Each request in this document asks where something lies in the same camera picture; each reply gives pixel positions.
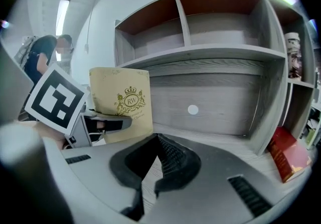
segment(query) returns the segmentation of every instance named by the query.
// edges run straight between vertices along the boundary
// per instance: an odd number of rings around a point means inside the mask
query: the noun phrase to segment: person
[[[72,53],[72,39],[70,35],[61,35],[58,38],[47,35],[39,38],[30,51],[25,65],[25,73],[33,81],[35,87],[47,71],[54,51],[59,54]]]

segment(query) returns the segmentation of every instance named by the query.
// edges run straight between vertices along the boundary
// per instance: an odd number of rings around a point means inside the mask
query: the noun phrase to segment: dark shirt
[[[50,59],[52,53],[57,45],[57,39],[54,36],[48,35],[39,38],[31,48],[31,52],[29,58],[25,65],[25,73],[29,76],[29,78],[36,85],[42,74],[37,70],[37,63],[39,59],[39,54],[44,53],[47,58],[47,66],[50,63]]]

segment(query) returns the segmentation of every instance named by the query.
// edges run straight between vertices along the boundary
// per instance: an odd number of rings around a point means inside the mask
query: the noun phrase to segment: bottle
[[[298,33],[287,33],[284,35],[286,48],[289,78],[302,80],[302,59],[300,51],[300,37]]]

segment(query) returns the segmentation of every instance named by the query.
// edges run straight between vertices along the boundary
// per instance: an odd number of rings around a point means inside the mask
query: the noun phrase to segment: white circle sticker
[[[191,114],[191,115],[195,115],[199,112],[199,108],[194,104],[190,105],[187,110],[189,111],[189,114]]]

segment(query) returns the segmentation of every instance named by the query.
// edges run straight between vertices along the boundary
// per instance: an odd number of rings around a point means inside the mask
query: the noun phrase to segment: wooden shelf
[[[279,0],[270,0],[272,7],[275,10],[275,13],[280,21],[281,26],[287,26],[293,22],[302,18],[302,15],[299,14],[295,9],[286,5]]]
[[[287,78],[286,32],[301,39],[302,81]],[[115,65],[150,72],[156,123],[246,135],[256,154],[281,119],[295,137],[305,125],[315,79],[311,52],[303,17],[278,0],[157,0],[115,28]],[[193,101],[203,115],[186,114]]]
[[[270,2],[282,26],[283,33],[295,32],[299,34],[302,55],[302,81],[314,84],[315,68],[312,67],[315,66],[314,54],[304,17],[290,6],[277,0],[270,0]]]
[[[231,43],[279,51],[265,0],[180,0],[192,45]]]
[[[301,85],[301,86],[305,86],[305,87],[309,87],[309,88],[314,88],[313,84],[306,83],[306,82],[299,81],[299,80],[295,80],[295,79],[291,79],[291,78],[288,78],[287,82],[291,83],[291,84],[295,84],[295,85]]]
[[[286,107],[288,108],[288,112],[285,115],[284,127],[298,139],[303,132],[311,110],[313,87],[292,84],[288,83],[288,106],[284,107],[284,110]]]
[[[180,17],[175,0],[156,0],[120,22],[116,29],[130,35]]]
[[[191,45],[252,45],[285,53],[267,0],[157,0],[115,27],[115,65]]]
[[[251,45],[206,44],[192,45],[150,54],[121,64],[122,68],[144,68],[169,62],[197,59],[245,59],[272,61],[285,59],[286,55],[274,50]]]
[[[150,74],[154,123],[190,132],[246,136],[255,153],[264,151],[282,113],[284,58],[267,62],[165,59],[169,63],[142,68]],[[188,112],[190,105],[199,108],[196,115]]]

